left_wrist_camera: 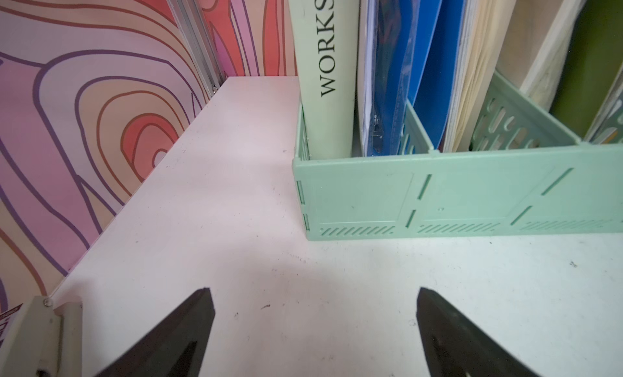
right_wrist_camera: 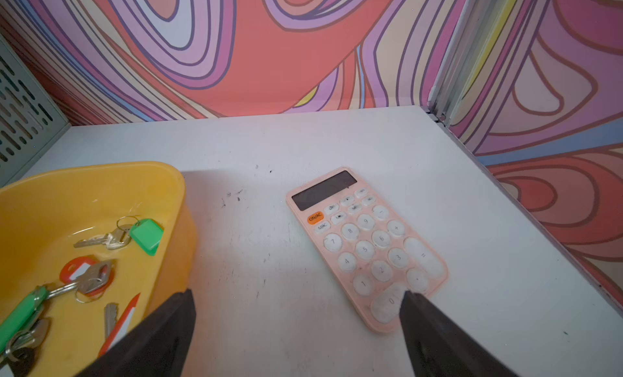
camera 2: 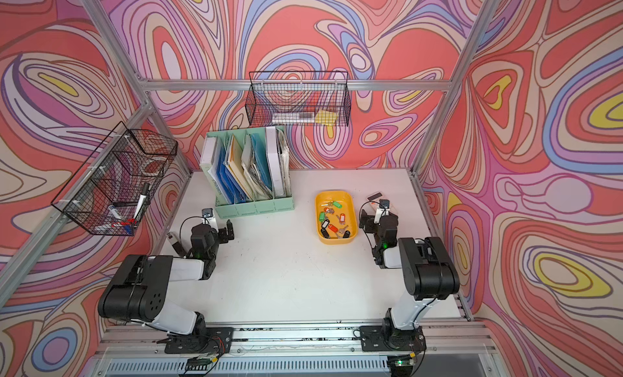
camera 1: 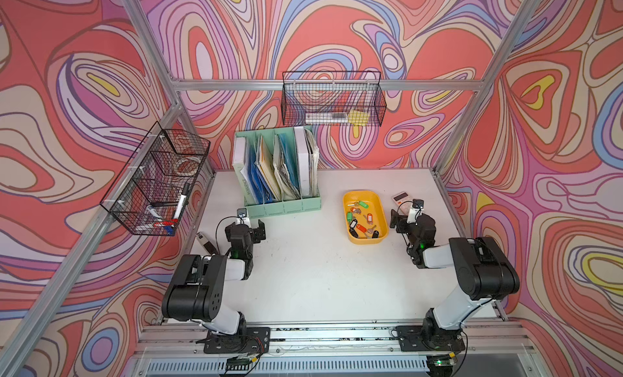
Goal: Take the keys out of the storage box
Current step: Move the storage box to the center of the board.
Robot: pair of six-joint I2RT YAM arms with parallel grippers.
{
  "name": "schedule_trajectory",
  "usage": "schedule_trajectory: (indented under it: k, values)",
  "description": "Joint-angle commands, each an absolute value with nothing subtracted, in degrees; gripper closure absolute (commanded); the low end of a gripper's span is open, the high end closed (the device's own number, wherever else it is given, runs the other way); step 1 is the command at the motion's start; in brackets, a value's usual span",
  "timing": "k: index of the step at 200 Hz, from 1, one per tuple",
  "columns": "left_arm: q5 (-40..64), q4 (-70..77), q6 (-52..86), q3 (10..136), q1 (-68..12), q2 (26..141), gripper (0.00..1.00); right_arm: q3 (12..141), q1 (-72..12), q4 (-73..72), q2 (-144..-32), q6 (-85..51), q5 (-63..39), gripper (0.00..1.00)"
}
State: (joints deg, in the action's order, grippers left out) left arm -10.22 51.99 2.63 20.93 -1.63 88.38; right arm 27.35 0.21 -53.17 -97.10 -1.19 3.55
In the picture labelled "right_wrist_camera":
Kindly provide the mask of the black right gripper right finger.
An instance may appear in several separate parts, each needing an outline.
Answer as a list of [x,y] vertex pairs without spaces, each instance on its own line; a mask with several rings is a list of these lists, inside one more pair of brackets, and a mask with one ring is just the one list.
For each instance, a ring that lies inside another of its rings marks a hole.
[[399,310],[415,376],[515,376],[425,296],[406,291]]

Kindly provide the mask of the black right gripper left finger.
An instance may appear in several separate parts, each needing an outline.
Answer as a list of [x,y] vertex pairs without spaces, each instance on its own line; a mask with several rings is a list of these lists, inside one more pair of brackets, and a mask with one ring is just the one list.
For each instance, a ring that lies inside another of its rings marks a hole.
[[191,289],[169,297],[79,376],[180,376],[196,324]]

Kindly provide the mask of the key with red window tag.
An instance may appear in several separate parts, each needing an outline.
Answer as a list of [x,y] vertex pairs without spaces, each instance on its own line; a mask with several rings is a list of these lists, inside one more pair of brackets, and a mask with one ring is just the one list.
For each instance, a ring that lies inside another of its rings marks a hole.
[[67,283],[50,290],[45,300],[65,294],[73,294],[80,304],[87,304],[99,299],[112,282],[115,261],[105,260],[94,263],[82,261],[68,277]]

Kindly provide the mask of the key with green square-ish tag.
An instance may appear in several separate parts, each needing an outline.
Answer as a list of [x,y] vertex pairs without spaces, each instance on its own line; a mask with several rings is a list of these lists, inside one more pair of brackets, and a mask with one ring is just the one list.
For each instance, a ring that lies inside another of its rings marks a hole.
[[103,246],[107,250],[120,250],[136,243],[149,256],[154,256],[164,235],[163,228],[152,219],[123,216],[115,222],[115,228],[102,235],[75,242],[76,249]]

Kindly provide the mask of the key with long green tag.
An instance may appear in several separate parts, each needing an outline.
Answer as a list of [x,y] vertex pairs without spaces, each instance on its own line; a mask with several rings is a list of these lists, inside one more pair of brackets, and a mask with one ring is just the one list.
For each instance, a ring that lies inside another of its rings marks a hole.
[[20,331],[30,330],[44,310],[44,302],[50,291],[37,287],[28,294],[1,323],[1,351]]

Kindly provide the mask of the key with black tag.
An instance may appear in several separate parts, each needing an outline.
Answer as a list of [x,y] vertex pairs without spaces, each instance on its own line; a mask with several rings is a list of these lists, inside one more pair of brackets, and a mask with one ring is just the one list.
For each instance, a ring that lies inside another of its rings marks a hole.
[[28,376],[49,329],[50,320],[40,319],[29,331],[17,336],[11,348],[1,354],[1,376]]

